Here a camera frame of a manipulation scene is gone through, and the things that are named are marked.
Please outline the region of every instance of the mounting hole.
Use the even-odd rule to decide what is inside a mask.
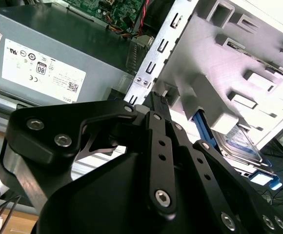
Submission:
[[[208,174],[204,174],[204,177],[205,177],[207,180],[211,180],[211,177],[210,177]]]
[[[128,112],[133,112],[133,109],[129,106],[124,106],[124,109]]]
[[[165,146],[164,141],[159,140],[159,144],[160,144],[161,146]]]
[[[153,114],[154,118],[156,118],[157,120],[161,120],[161,117],[157,114]]]
[[[159,155],[159,158],[162,160],[162,161],[166,161],[166,157],[164,155]]]

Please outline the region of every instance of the green circuit board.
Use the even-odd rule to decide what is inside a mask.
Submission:
[[[144,0],[64,0],[71,6],[101,21],[107,22],[110,12],[112,23],[121,29],[129,28],[128,17],[135,23]]]

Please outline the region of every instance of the bolt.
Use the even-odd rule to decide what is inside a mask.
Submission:
[[[210,146],[207,143],[202,142],[202,146],[207,150],[210,149]]]
[[[124,106],[124,109],[127,110],[128,112],[133,112],[132,108],[129,106]]]
[[[271,230],[275,229],[274,224],[272,223],[272,221],[270,221],[270,219],[267,216],[263,215],[263,221]]]
[[[28,128],[32,130],[41,130],[44,128],[43,122],[36,118],[28,120],[26,126],[28,126]]]
[[[280,218],[278,218],[277,216],[275,216],[275,221],[283,229],[283,222],[282,222],[282,220]]]
[[[161,119],[161,117],[160,117],[159,115],[157,115],[157,114],[153,114],[153,116],[154,116],[154,118],[156,118],[157,120],[160,120],[160,119]]]
[[[228,214],[222,212],[222,214],[221,214],[221,219],[222,219],[223,224],[224,224],[229,230],[231,230],[232,232],[235,231],[236,225],[235,225],[234,221],[231,219],[231,217],[230,217]]]
[[[177,127],[178,130],[182,130],[182,127],[178,123],[175,124],[175,127]]]
[[[161,206],[168,207],[171,204],[171,199],[165,191],[157,190],[155,196]]]
[[[55,136],[55,143],[61,147],[69,147],[72,144],[72,140],[66,134],[58,134]]]

